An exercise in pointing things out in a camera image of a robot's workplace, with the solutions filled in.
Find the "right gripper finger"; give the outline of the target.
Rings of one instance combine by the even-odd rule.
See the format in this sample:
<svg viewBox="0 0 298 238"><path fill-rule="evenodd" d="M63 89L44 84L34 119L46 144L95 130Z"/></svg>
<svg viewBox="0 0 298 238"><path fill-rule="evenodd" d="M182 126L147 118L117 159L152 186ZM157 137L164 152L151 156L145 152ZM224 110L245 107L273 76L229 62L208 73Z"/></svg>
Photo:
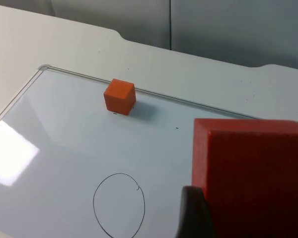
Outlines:
<svg viewBox="0 0 298 238"><path fill-rule="evenodd" d="M216 233L203 191L184 186L181 193L177 238L215 238Z"/></svg>

